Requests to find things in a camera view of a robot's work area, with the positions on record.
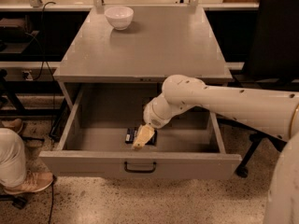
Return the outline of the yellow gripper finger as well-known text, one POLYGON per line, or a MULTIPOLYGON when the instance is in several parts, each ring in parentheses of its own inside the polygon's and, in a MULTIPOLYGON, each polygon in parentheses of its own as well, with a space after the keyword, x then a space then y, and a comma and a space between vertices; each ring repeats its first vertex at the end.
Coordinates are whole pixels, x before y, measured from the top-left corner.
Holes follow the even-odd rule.
POLYGON ((149 124, 140 125, 137 130, 134 142, 132 144, 132 149, 134 150, 141 149, 153 137, 154 133, 155 133, 154 128, 151 127, 149 124))

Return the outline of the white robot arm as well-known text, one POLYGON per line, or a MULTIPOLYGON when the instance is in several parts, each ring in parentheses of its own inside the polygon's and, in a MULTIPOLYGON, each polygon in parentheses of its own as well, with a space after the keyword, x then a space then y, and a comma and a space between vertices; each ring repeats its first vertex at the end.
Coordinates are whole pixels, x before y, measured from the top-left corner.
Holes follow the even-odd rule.
POLYGON ((290 91, 208 86, 183 75, 168 77, 144 109, 134 148, 142 148, 171 118, 200 106, 266 133, 286 146, 268 190, 263 224, 299 224, 299 95, 290 91))

